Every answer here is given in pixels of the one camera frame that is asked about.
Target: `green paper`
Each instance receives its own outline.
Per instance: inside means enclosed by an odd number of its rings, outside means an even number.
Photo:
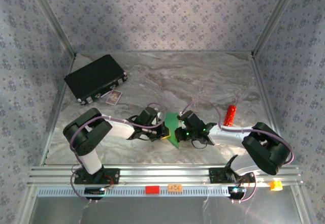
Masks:
[[[178,128],[178,113],[167,113],[165,118],[165,126],[169,129],[170,137],[167,139],[176,147],[179,148],[177,139],[175,137],[175,130]]]

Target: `blue floral wallpaper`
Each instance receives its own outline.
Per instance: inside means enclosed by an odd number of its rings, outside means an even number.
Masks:
[[[15,219],[71,60],[35,0],[0,0],[0,223]]]
[[[291,0],[258,58],[280,129],[325,223],[325,0]]]
[[[77,53],[250,51],[277,0],[48,0]]]

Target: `gray marble tabletop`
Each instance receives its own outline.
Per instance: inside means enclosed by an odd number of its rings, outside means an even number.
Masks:
[[[46,164],[75,164],[62,134],[64,127],[82,113],[96,107],[105,115],[129,118],[139,114],[150,102],[164,104],[169,112],[181,111],[189,102],[205,99],[217,105],[222,121],[229,105],[236,105],[234,126],[267,123],[248,54],[225,53],[125,53],[111,54],[128,73],[128,80],[117,87],[123,92],[116,106],[106,104],[107,96],[81,106],[66,89],[60,114],[49,145]],[[77,55],[72,71],[102,55]],[[207,104],[191,107],[205,123],[216,122],[216,111]],[[103,164],[223,164],[243,150],[234,147],[208,146],[195,149],[181,142],[179,149],[168,140],[141,141],[105,137],[96,148]]]

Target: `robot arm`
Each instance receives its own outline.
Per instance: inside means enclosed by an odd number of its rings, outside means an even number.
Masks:
[[[92,108],[67,125],[63,134],[77,159],[93,175],[103,167],[95,148],[106,135],[127,140],[142,139],[141,136],[145,135],[151,141],[168,137],[169,130],[163,122],[153,129],[140,127],[150,127],[159,122],[159,113],[149,106],[139,116],[132,116],[128,120],[114,120]]]
[[[290,154],[290,149],[286,145],[270,137],[281,139],[262,122],[245,128],[220,127],[216,123],[204,124],[192,111],[180,114],[178,119],[182,125],[175,130],[178,141],[192,140],[202,144],[224,144],[246,149],[248,154],[235,155],[227,164],[227,167],[238,176],[259,169],[270,175],[276,175]]]

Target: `red block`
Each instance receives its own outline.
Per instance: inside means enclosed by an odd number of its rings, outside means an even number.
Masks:
[[[158,195],[160,194],[159,186],[146,186],[146,194],[147,195]]]
[[[224,126],[232,126],[234,117],[236,114],[236,106],[229,106],[227,110],[227,115],[225,116],[223,125]]]

